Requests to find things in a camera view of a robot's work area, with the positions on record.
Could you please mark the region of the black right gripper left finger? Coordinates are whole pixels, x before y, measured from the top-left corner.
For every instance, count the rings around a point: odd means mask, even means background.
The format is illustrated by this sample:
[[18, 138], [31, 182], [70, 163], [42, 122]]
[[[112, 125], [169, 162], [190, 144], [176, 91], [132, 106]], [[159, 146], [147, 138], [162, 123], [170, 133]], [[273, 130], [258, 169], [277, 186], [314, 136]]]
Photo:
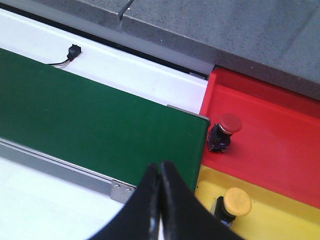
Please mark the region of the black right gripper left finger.
[[151, 163], [123, 208], [91, 240], [157, 240], [159, 237], [158, 166]]

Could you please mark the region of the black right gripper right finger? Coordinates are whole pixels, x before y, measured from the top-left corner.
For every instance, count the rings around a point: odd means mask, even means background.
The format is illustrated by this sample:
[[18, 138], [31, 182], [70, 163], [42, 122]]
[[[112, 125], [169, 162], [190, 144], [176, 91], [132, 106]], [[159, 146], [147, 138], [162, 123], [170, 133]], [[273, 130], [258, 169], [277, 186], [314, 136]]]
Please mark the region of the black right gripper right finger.
[[241, 240], [198, 201], [175, 164], [160, 165], [160, 211], [166, 240]]

